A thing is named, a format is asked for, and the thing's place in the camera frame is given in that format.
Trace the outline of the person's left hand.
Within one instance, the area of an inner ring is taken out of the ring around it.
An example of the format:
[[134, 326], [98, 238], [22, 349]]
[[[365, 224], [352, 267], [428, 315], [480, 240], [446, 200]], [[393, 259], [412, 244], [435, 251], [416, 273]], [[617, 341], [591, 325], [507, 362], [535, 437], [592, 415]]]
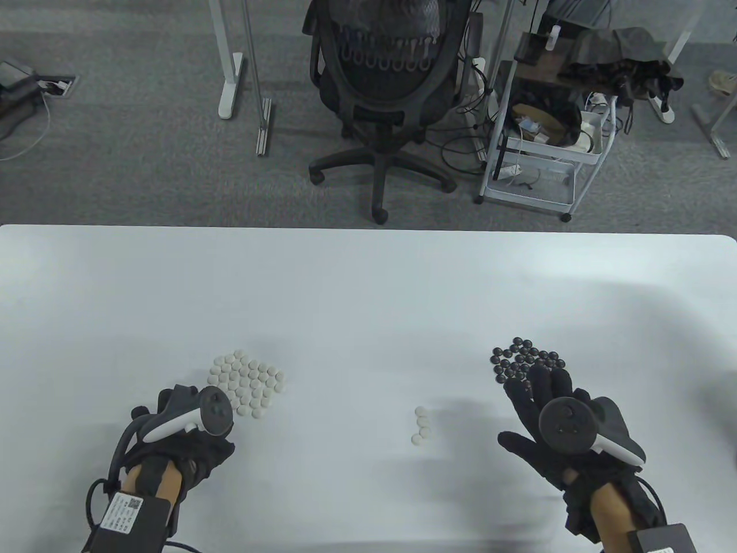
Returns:
[[124, 454], [126, 472], [139, 467], [136, 493], [156, 494], [178, 507], [187, 492], [228, 459], [235, 445], [227, 440], [233, 427], [233, 408], [226, 392], [218, 387], [176, 385], [158, 395], [156, 418], [169, 423], [186, 414], [184, 429], [160, 440], [140, 437]]

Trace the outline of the person's right hand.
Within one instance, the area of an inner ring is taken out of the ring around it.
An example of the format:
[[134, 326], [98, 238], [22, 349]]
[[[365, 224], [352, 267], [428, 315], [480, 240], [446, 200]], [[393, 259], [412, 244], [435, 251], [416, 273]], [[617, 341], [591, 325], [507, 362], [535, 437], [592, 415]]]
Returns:
[[638, 476], [636, 465], [607, 451], [563, 452], [552, 446], [541, 430], [544, 411], [572, 407], [598, 415], [609, 405], [616, 426], [628, 434], [618, 406], [608, 398], [593, 398], [587, 390], [574, 389], [569, 372], [561, 367], [532, 367], [529, 381], [529, 387], [519, 380], [508, 380], [504, 385], [529, 435], [502, 431], [497, 441], [561, 491], [568, 514], [567, 530], [602, 545], [606, 552], [615, 552], [631, 551], [635, 532], [665, 527], [662, 505], [658, 498], [648, 497], [652, 487]]

